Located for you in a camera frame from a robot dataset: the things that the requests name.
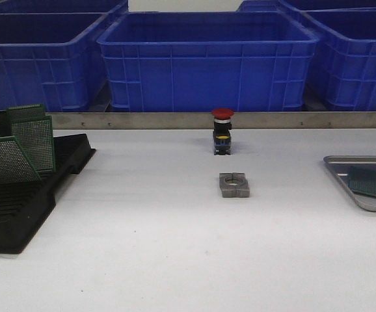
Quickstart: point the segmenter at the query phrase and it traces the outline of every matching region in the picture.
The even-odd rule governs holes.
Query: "black plastic tray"
[[[85,134],[54,138],[57,171],[41,181],[0,185],[0,254],[20,254],[55,206],[55,190],[94,154]]]

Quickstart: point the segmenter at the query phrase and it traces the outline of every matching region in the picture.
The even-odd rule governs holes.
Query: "white table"
[[[87,133],[97,153],[0,255],[0,311],[376,312],[376,213],[322,161],[376,155],[376,130],[234,130],[231,156],[211,131]]]

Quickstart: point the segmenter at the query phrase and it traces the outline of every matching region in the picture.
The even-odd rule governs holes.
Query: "metal tray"
[[[324,161],[333,176],[359,207],[367,211],[376,212],[375,197],[356,194],[347,186],[347,173],[350,166],[357,165],[376,170],[376,156],[327,156],[324,157]]]

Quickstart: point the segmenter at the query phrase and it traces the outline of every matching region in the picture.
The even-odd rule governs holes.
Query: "blue plastic crate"
[[[128,0],[4,0],[0,14],[8,13],[108,13],[119,16]]]
[[[106,14],[0,14],[0,109],[84,111],[107,80],[97,38]]]
[[[243,1],[238,11],[240,12],[260,12],[260,11],[276,11],[277,0],[245,0]]]
[[[314,10],[376,10],[376,0],[278,0],[279,5],[298,21],[301,13]]]
[[[98,42],[115,111],[298,111],[317,38],[275,12],[130,13]]]
[[[304,16],[321,39],[308,84],[332,111],[376,111],[376,10]]]

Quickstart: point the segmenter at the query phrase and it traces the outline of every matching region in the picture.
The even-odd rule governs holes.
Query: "aluminum tray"
[[[324,161],[333,176],[359,207],[376,212],[376,198],[356,194],[347,185],[349,167],[356,165],[376,170],[376,156],[327,156]]]

